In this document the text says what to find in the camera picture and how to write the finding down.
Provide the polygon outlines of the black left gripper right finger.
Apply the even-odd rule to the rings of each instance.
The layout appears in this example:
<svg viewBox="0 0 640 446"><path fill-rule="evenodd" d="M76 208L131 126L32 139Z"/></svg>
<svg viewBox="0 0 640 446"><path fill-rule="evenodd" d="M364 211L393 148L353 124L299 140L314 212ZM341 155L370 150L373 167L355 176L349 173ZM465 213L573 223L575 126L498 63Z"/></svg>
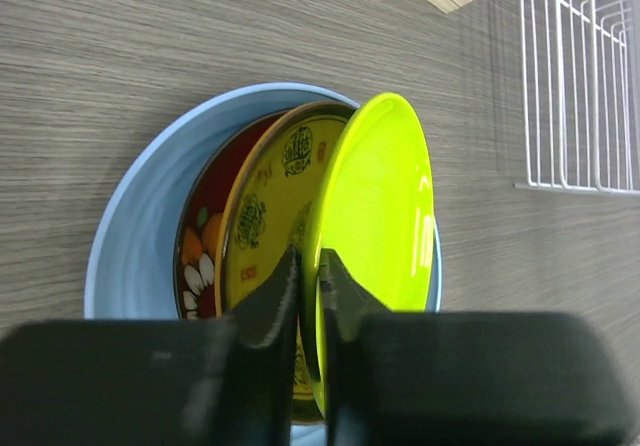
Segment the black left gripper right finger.
<svg viewBox="0 0 640 446"><path fill-rule="evenodd" d="M331 445L622 445L631 400L596 331L562 312L393 312L325 249Z"/></svg>

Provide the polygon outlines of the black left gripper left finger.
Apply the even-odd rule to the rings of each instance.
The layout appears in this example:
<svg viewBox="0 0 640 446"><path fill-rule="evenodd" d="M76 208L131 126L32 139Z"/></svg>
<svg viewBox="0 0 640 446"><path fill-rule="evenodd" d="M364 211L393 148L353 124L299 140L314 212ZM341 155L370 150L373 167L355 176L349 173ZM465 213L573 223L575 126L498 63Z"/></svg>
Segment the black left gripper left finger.
<svg viewBox="0 0 640 446"><path fill-rule="evenodd" d="M48 320L1 341L5 445L286 445L300 254L208 320Z"/></svg>

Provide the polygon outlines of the dark red floral plate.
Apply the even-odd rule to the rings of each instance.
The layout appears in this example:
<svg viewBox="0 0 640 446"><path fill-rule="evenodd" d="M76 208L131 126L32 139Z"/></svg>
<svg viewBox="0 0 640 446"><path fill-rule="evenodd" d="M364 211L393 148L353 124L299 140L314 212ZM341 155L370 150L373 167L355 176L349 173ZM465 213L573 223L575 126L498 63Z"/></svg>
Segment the dark red floral plate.
<svg viewBox="0 0 640 446"><path fill-rule="evenodd" d="M241 126L197 176L183 207L174 247L173 286L179 318L216 315L215 256L223 211L249 152L283 114L277 111Z"/></svg>

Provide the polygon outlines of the light blue plate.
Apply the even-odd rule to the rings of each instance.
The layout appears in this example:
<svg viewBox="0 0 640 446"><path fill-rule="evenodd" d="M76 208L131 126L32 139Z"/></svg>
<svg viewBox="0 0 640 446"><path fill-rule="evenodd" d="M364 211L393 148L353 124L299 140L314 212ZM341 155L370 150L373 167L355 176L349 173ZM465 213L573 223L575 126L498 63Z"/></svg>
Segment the light blue plate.
<svg viewBox="0 0 640 446"><path fill-rule="evenodd" d="M218 95L175 120L134 161L99 223L86 272L88 319L178 320L173 286L174 247L187 196L209 158L234 132L258 118L316 101L357 103L335 91L295 82L260 83ZM435 217L427 305L442 295L442 246ZM326 410L316 405L301 335L302 250L296 323L291 441L330 445Z"/></svg>

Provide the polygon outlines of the yellow patterned plate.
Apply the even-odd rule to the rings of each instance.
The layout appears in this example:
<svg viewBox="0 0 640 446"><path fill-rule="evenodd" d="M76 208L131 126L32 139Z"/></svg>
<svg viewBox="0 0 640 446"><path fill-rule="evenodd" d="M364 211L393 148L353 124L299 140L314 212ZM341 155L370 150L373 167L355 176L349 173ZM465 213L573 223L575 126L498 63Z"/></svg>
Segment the yellow patterned plate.
<svg viewBox="0 0 640 446"><path fill-rule="evenodd" d="M287 250L303 248L327 163L355 111L316 101L277 113L234 180L217 241L215 297L250 345L270 338L284 291L274 274Z"/></svg>

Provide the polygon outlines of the lime green plate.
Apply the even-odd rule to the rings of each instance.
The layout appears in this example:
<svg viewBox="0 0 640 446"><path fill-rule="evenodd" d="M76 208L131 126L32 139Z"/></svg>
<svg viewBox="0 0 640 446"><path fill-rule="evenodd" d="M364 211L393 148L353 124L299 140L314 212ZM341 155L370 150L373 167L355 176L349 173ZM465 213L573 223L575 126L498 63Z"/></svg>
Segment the lime green plate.
<svg viewBox="0 0 640 446"><path fill-rule="evenodd" d="M319 411L326 410L326 341L320 258L337 253L349 278L391 311L427 305L435 234L434 188L416 111L385 92L341 133L307 221L302 251L301 335Z"/></svg>

